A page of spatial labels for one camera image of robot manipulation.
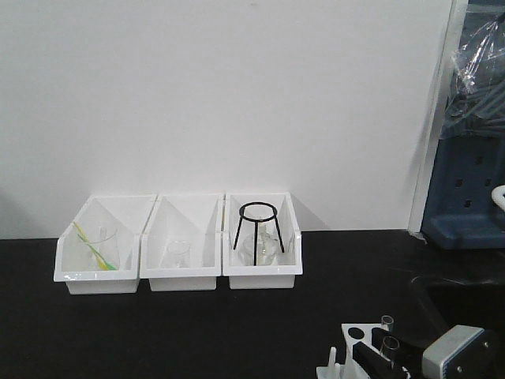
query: white plastic stand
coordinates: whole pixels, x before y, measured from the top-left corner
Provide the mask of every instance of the white plastic stand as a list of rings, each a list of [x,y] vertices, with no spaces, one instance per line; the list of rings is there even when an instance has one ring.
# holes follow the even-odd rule
[[[359,328],[364,336],[361,339],[353,338],[349,334],[351,328]],[[362,342],[371,349],[380,353],[372,346],[372,329],[380,328],[380,324],[342,324],[342,333],[346,340],[346,364],[339,365],[336,362],[336,349],[330,349],[330,357],[327,367],[316,367],[317,379],[370,379],[370,376],[360,365],[353,360],[353,346]]]
[[[342,366],[335,360],[337,358],[337,349],[331,347],[330,357],[327,367],[316,367],[317,379],[341,379],[340,373]]]

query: black tabletop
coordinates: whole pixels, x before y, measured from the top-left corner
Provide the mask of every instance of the black tabletop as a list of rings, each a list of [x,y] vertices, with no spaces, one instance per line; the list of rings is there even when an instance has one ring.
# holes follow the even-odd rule
[[[0,241],[1,378],[314,378],[341,323],[395,318],[435,338],[410,290],[416,276],[472,276],[481,254],[444,252],[405,231],[305,232],[289,290],[69,295],[53,283],[56,240]]]

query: white wall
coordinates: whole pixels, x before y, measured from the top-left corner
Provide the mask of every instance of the white wall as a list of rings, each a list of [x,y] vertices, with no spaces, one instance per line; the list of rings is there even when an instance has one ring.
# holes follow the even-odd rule
[[[90,193],[276,191],[406,228],[446,0],[0,1],[0,238]]]

